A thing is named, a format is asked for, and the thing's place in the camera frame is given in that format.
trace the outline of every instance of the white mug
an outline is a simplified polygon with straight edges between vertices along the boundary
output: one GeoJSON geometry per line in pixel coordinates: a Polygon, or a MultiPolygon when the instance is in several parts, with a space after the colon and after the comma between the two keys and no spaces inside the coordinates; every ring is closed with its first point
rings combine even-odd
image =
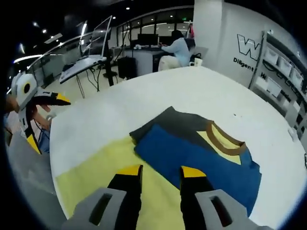
{"type": "Polygon", "coordinates": [[[202,59],[200,58],[195,58],[194,62],[190,62],[189,66],[201,66],[202,65],[202,59]]]}
{"type": "Polygon", "coordinates": [[[202,65],[202,59],[195,58],[194,60],[194,66],[201,66],[202,65]]]}

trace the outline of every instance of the brown collar trim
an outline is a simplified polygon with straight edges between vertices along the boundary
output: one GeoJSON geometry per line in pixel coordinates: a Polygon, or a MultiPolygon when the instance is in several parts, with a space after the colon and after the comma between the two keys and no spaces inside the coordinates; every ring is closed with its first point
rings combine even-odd
{"type": "Polygon", "coordinates": [[[225,153],[225,154],[227,154],[227,155],[229,155],[229,156],[237,156],[237,155],[240,155],[241,153],[245,152],[245,150],[246,150],[246,144],[245,144],[245,142],[236,140],[236,139],[234,139],[233,137],[229,136],[229,135],[228,135],[227,133],[225,133],[221,128],[219,128],[219,127],[216,125],[216,123],[215,123],[214,121],[208,121],[206,131],[207,131],[207,135],[208,135],[209,140],[210,140],[210,141],[211,141],[221,152],[223,152],[223,153],[225,153]],[[226,138],[227,140],[229,140],[231,143],[234,143],[235,145],[238,145],[239,148],[237,148],[237,149],[227,149],[227,148],[225,148],[225,147],[220,143],[220,141],[216,138],[216,136],[214,135],[213,130],[212,130],[212,126],[214,126],[224,138],[226,138]]]}

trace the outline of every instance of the white table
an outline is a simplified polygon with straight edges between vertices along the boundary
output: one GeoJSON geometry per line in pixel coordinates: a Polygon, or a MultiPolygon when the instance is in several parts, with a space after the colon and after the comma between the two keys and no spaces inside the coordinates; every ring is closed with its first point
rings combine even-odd
{"type": "Polygon", "coordinates": [[[229,135],[246,142],[262,173],[250,219],[278,228],[304,191],[304,149],[299,141],[292,141],[288,123],[270,104],[204,67],[172,69],[124,81],[59,114],[52,124],[50,160],[62,207],[57,176],[169,106],[214,120],[229,135]]]}
{"type": "MultiPolygon", "coordinates": [[[[85,94],[84,94],[80,79],[78,77],[78,74],[82,73],[82,72],[84,72],[84,71],[86,71],[86,70],[88,70],[88,69],[90,69],[94,66],[100,65],[104,61],[106,61],[106,57],[103,57],[101,55],[89,55],[88,57],[82,58],[82,59],[76,61],[76,63],[72,67],[70,67],[69,69],[67,69],[67,70],[65,70],[64,72],[61,73],[61,76],[59,78],[59,82],[60,82],[60,84],[63,84],[64,82],[66,82],[70,78],[76,76],[81,95],[82,95],[83,98],[85,98],[85,94]]],[[[99,84],[98,84],[99,81],[98,80],[99,80],[100,71],[98,73],[97,80],[95,79],[94,73],[92,72],[94,80],[97,83],[97,87],[95,86],[94,83],[92,83],[90,81],[87,72],[86,72],[86,74],[87,74],[87,78],[88,78],[89,82],[99,91],[99,84]]]]}

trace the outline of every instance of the yellow cloth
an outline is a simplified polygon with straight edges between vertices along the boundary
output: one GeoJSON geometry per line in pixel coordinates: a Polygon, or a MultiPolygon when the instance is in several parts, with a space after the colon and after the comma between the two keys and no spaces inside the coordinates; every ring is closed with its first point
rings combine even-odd
{"type": "MultiPolygon", "coordinates": [[[[216,139],[218,139],[218,141],[227,149],[238,149],[240,146],[230,142],[227,138],[225,138],[222,134],[220,134],[220,132],[214,127],[212,126],[212,131],[214,136],[216,137],[216,139]]],[[[205,141],[211,145],[211,147],[217,152],[217,154],[219,154],[221,157],[224,157],[225,159],[240,164],[241,165],[241,160],[240,160],[240,156],[229,156],[225,153],[223,153],[222,151],[220,151],[209,139],[208,134],[206,131],[198,131],[197,132],[202,138],[205,139],[205,141]]]]}
{"type": "Polygon", "coordinates": [[[56,178],[69,216],[72,216],[78,202],[99,187],[107,187],[118,170],[142,164],[142,207],[136,229],[184,230],[179,190],[141,160],[135,154],[134,147],[131,137],[114,141],[56,178]]]}

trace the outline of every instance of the blue t-shirt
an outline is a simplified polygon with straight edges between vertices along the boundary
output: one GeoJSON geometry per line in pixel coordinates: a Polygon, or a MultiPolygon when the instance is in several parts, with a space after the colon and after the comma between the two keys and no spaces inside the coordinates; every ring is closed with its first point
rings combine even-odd
{"type": "Polygon", "coordinates": [[[247,156],[249,153],[243,153],[246,154],[243,157],[246,161],[238,165],[212,150],[168,134],[157,124],[153,125],[134,150],[178,189],[181,166],[201,170],[214,189],[224,190],[246,207],[248,215],[251,214],[258,195],[261,173],[256,163],[248,162],[248,159],[251,160],[247,156]]]}

